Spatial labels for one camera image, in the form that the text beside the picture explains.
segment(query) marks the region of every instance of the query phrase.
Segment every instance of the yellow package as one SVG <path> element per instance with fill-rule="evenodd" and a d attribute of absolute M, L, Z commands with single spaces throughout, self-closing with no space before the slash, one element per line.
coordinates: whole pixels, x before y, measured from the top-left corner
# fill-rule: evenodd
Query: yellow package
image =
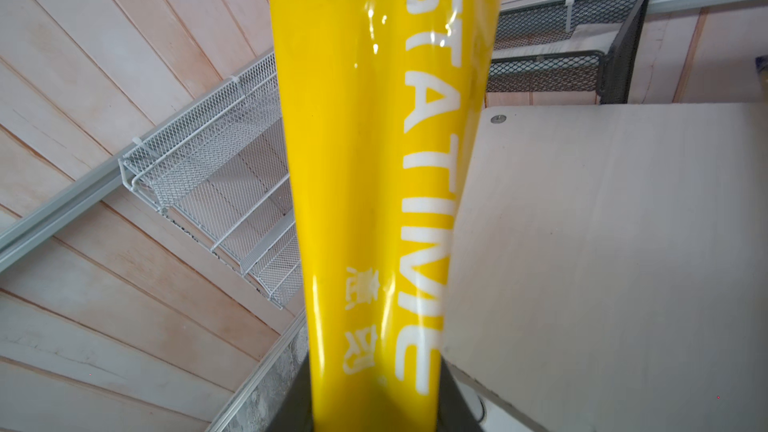
<path fill-rule="evenodd" d="M 270 0 L 319 432 L 435 430 L 499 3 Z"/>

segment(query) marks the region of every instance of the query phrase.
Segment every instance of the yellow snack package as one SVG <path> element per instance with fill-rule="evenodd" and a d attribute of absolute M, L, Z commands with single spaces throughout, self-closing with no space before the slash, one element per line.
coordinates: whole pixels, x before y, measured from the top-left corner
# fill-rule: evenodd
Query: yellow snack package
<path fill-rule="evenodd" d="M 319 432 L 436 427 L 500 0 L 270 0 Z"/>

